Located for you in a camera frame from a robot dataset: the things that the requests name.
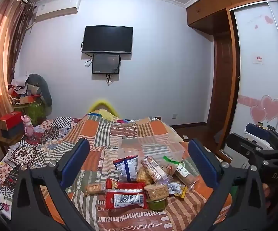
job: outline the bolt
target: bolt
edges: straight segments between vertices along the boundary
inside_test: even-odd
[[[22,171],[25,171],[25,170],[27,170],[27,169],[28,169],[28,166],[27,166],[26,164],[24,164],[24,165],[21,166],[21,170],[22,170]]]
[[[51,161],[49,162],[49,167],[55,167],[57,165],[57,162],[56,161]]]
[[[223,161],[223,162],[221,163],[221,166],[224,167],[224,168],[228,168],[228,167],[230,166],[230,164],[227,163],[226,161]]]
[[[251,166],[250,166],[250,169],[251,169],[252,171],[257,171],[257,167],[254,166],[254,165],[251,165]]]

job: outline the patterned blanket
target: patterned blanket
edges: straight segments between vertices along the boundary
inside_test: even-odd
[[[29,164],[31,168],[37,169],[46,166],[51,160],[58,161],[65,152],[74,147],[79,138],[89,140],[90,153],[73,185],[66,189],[66,193],[80,214],[95,230],[182,231],[195,218],[211,195],[212,189],[205,185],[187,152],[187,143],[183,142],[171,127],[158,119],[148,117],[131,123],[116,123],[100,116],[87,115],[80,122],[78,121],[70,117],[47,121],[40,128],[40,143],[31,145],[26,141],[21,141],[18,144],[9,157],[9,160],[17,166],[8,171],[8,177],[3,182],[2,191],[8,199],[12,198],[15,184],[14,176],[11,175],[18,174],[18,168],[22,164]],[[198,181],[195,187],[186,193],[183,201],[178,197],[168,197],[168,205],[162,212],[142,209],[138,206],[108,210],[105,208],[105,195],[84,196],[87,184],[105,181],[107,178],[118,179],[118,172],[112,161],[118,158],[120,138],[146,136],[154,136],[162,143],[174,140],[174,142],[180,142],[185,148],[183,161],[186,168],[198,177]],[[63,223],[46,187],[41,188],[53,218]],[[231,196],[228,196],[217,221],[225,218],[231,202]]]

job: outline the television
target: television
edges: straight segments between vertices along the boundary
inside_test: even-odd
[[[120,61],[118,54],[94,54],[92,74],[118,74]]]
[[[83,38],[83,53],[132,52],[132,27],[86,26]]]

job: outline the pink rabbit toy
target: pink rabbit toy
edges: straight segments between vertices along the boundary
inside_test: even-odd
[[[21,119],[23,120],[24,124],[24,133],[29,138],[31,138],[34,134],[34,127],[31,122],[31,118],[29,116],[21,116]]]

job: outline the air conditioner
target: air conditioner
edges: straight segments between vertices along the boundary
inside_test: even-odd
[[[35,22],[78,13],[80,0],[56,0],[39,6]]]

